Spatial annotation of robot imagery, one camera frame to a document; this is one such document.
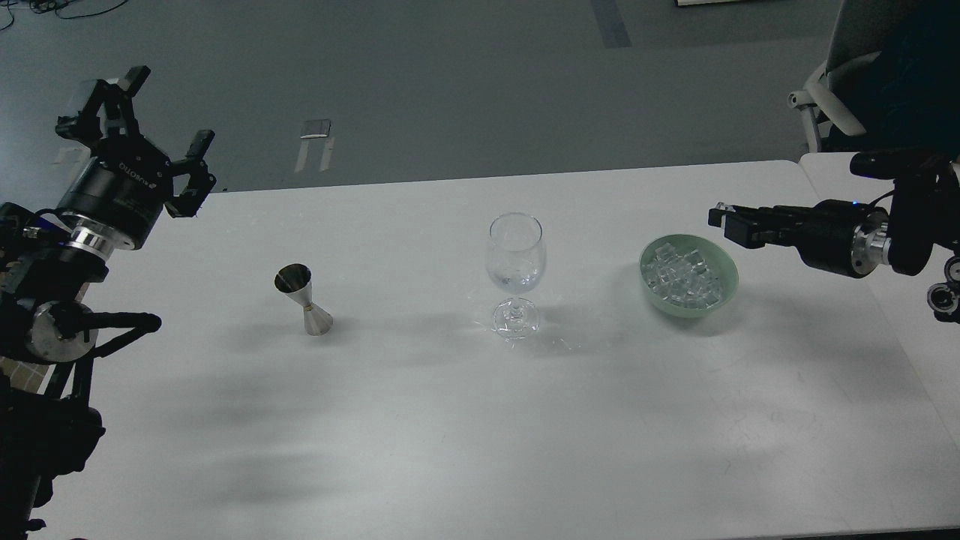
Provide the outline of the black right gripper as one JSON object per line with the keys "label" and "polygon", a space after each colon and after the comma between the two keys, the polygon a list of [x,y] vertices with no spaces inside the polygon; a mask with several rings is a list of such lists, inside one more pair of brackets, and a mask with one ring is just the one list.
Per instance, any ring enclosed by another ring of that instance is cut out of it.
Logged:
{"label": "black right gripper", "polygon": [[819,202],[809,215],[801,206],[723,202],[707,212],[707,224],[747,249],[793,247],[799,229],[795,248],[806,266],[853,279],[890,263],[889,220],[884,208],[840,199]]}

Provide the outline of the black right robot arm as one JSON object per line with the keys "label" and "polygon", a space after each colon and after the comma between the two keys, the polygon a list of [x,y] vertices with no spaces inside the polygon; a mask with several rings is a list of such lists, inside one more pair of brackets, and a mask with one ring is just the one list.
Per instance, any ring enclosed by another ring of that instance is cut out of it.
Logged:
{"label": "black right robot arm", "polygon": [[950,250],[945,280],[926,293],[934,318],[958,322],[958,174],[952,157],[928,149],[858,151],[850,173],[891,181],[890,208],[823,199],[813,206],[718,204],[707,222],[747,249],[794,248],[806,266],[862,279],[878,266],[916,276],[935,246]]}

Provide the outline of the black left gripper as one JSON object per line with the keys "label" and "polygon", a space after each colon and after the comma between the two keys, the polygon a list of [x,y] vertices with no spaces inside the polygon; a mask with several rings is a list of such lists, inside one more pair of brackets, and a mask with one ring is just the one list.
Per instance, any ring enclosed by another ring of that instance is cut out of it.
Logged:
{"label": "black left gripper", "polygon": [[[124,249],[138,250],[157,223],[162,209],[171,218],[194,218],[216,185],[205,161],[215,133],[199,130],[185,157],[173,160],[140,132],[133,98],[151,74],[147,65],[133,66],[119,79],[81,82],[57,119],[55,133],[91,151],[90,161],[57,205],[57,215],[70,225],[92,220],[120,233]],[[175,178],[187,184],[174,192]]]}

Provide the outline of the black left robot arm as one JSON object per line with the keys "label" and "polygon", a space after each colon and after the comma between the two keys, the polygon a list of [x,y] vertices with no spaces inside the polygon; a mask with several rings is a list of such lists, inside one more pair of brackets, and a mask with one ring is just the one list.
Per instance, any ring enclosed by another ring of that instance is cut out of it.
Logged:
{"label": "black left robot arm", "polygon": [[55,126],[91,153],[78,177],[55,208],[2,206],[2,359],[52,367],[42,392],[2,375],[4,539],[44,527],[31,513],[105,434],[89,403],[95,360],[161,327],[148,312],[90,310],[83,290],[105,281],[114,252],[140,249],[162,212],[195,216],[216,184],[205,161],[212,130],[199,130],[179,160],[141,133],[133,101],[150,73],[134,66],[116,81],[83,82]]}

